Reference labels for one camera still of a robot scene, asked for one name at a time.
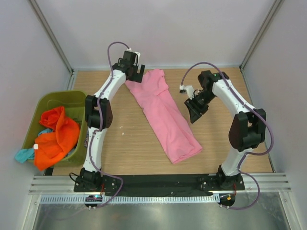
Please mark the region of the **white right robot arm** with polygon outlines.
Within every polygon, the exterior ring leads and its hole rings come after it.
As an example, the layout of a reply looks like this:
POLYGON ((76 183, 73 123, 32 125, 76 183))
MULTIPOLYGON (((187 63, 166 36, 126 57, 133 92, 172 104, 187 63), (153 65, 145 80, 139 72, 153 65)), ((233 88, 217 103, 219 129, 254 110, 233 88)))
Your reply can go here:
POLYGON ((240 169, 245 158, 265 139, 266 112, 248 103, 234 88, 225 72, 202 71, 198 81, 202 87, 200 90, 193 89, 191 85, 181 84, 179 87, 181 93, 188 95, 185 105, 191 123, 208 111, 209 103, 216 97, 233 117, 228 133, 231 149, 216 174, 217 186, 222 190, 230 190, 240 181, 240 169))

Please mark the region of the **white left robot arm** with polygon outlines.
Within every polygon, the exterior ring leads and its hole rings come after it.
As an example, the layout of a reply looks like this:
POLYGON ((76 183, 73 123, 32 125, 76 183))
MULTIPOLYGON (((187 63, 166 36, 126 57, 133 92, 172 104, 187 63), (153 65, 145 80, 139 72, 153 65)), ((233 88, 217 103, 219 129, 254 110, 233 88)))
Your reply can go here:
POLYGON ((83 167, 75 180, 75 192, 95 192, 102 186, 101 155, 106 132, 113 121, 111 101, 126 81, 141 83, 145 66, 138 65, 140 55, 131 49, 124 51, 123 57, 111 66, 111 72, 101 88, 85 98, 88 144, 83 167))

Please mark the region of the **pink t shirt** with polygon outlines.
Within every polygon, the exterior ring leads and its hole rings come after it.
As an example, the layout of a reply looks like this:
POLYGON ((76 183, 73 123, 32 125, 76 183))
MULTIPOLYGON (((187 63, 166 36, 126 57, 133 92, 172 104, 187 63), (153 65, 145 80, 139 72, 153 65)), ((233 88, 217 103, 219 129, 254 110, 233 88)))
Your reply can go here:
POLYGON ((150 70, 143 75, 141 83, 128 80, 125 85, 142 109, 172 164, 203 150, 172 98, 163 70, 150 70))

